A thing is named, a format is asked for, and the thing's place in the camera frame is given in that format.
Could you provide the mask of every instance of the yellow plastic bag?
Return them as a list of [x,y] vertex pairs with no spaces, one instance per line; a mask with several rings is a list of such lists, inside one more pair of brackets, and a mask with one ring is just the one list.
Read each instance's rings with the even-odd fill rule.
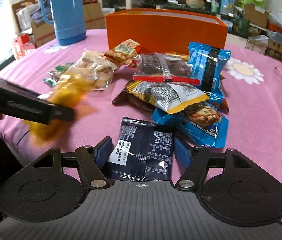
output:
[[[54,104],[75,108],[86,96],[87,92],[93,90],[97,80],[86,79],[82,70],[71,67],[60,77],[58,84],[48,94],[41,95],[41,99],[48,100]],[[31,139],[36,143],[46,143],[58,138],[70,125],[53,119],[49,124],[25,121],[29,125]]]

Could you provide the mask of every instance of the cookie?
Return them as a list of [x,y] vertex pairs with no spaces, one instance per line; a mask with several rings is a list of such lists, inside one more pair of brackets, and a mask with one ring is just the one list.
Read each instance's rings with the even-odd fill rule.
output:
[[205,103],[192,105],[185,112],[191,122],[202,127],[213,125],[221,120],[221,114]]

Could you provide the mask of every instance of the thermos handle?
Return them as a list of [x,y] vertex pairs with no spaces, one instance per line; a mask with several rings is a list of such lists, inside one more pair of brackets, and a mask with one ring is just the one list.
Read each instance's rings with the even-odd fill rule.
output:
[[41,10],[42,10],[42,17],[43,17],[43,20],[46,22],[46,23],[49,23],[51,25],[54,25],[54,21],[51,21],[47,18],[46,16],[46,13],[45,13],[45,7],[44,7],[44,0],[40,0],[40,3],[41,3]]

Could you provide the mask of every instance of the metal screw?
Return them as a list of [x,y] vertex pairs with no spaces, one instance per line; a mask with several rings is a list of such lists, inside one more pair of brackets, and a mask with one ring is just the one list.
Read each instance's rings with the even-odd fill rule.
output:
[[96,179],[91,182],[91,186],[96,187],[96,188],[104,187],[105,185],[106,185],[106,182],[102,179]]
[[190,188],[194,186],[194,182],[188,179],[181,180],[179,186],[183,188]]

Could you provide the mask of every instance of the red-striped snack bag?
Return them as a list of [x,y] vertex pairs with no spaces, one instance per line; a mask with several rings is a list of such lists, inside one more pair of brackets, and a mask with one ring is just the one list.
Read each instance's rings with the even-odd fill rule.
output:
[[200,79],[193,78],[192,70],[178,57],[162,53],[139,54],[133,62],[137,65],[134,80],[200,85]]

